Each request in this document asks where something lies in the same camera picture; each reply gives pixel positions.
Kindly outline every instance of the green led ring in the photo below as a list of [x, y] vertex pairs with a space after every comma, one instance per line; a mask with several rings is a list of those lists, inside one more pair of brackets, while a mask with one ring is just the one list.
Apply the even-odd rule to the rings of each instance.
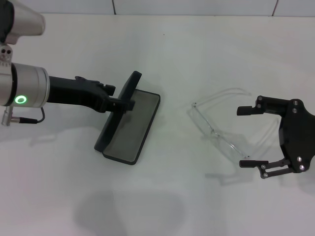
[[25, 96], [23, 96], [23, 95], [17, 96], [15, 98], [15, 102], [17, 104], [23, 104], [23, 103], [26, 103], [26, 101], [27, 101], [27, 98]]

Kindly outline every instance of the cable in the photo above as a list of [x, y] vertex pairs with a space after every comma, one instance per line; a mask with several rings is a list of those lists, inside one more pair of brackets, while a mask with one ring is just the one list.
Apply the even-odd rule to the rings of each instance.
[[43, 118], [40, 120], [36, 120], [36, 119], [31, 119], [31, 118], [25, 118], [25, 117], [20, 117], [20, 124], [38, 124], [41, 123], [45, 120], [45, 112], [44, 112], [44, 108], [40, 108], [41, 112], [43, 114]]
[[40, 108], [41, 109], [41, 113], [43, 114], [43, 118], [42, 119], [40, 119], [39, 121], [37, 121], [37, 123], [41, 123], [41, 122], [43, 122], [44, 120], [45, 120], [45, 111], [44, 111], [44, 108]]

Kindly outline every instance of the white wall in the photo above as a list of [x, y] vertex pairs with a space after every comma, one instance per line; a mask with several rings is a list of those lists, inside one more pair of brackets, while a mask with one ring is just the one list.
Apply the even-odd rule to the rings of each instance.
[[114, 14], [111, 0], [18, 0], [42, 13]]
[[[114, 0], [122, 15], [271, 16], [277, 0]], [[113, 14], [112, 0], [20, 0], [43, 13]]]
[[124, 15], [271, 16], [276, 0], [115, 0]]
[[275, 16], [315, 16], [315, 0], [279, 0]]

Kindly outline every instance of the white table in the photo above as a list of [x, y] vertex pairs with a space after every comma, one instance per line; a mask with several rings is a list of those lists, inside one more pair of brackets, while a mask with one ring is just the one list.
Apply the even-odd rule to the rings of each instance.
[[[0, 235], [314, 235], [315, 167], [262, 180], [233, 166], [187, 115], [193, 101], [235, 87], [253, 94], [240, 106], [258, 95], [299, 98], [315, 114], [314, 18], [45, 17], [45, 34], [21, 38], [14, 62], [114, 85], [115, 96], [137, 70], [138, 87], [161, 104], [135, 166], [94, 151], [108, 114], [85, 107], [46, 104], [43, 123], [0, 127]], [[251, 143], [253, 130], [226, 111], [215, 114]], [[275, 118], [235, 119], [261, 117]], [[274, 135], [263, 160], [283, 157]]]

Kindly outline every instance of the black cable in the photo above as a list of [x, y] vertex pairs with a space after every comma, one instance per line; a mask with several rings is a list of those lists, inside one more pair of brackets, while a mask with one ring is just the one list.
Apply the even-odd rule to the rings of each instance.
[[20, 117], [20, 124], [38, 124], [41, 123], [45, 120], [45, 112], [44, 112], [44, 108], [40, 108], [41, 112], [43, 114], [43, 118], [40, 120], [36, 120], [36, 119], [31, 119], [31, 118], [25, 118], [25, 117]]
[[41, 113], [43, 114], [43, 118], [42, 119], [40, 119], [37, 123], [41, 123], [41, 122], [43, 122], [44, 120], [45, 120], [45, 112], [44, 112], [44, 108], [40, 108], [41, 109]]
[[114, 15], [116, 15], [116, 9], [115, 9], [114, 0], [112, 0], [112, 4], [113, 4], [113, 9], [114, 9]]

